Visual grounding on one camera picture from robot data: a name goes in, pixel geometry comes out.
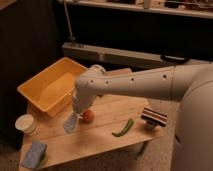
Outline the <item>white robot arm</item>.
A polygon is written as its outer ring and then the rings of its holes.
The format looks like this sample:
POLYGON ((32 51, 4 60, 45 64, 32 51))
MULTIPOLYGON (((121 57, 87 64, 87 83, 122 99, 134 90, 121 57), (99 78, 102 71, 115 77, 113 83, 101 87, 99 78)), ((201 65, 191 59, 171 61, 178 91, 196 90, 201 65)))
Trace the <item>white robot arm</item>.
POLYGON ((73 110, 82 113, 104 94, 178 101, 171 171, 213 171, 213 64, 113 76, 93 65, 75 81, 73 110))

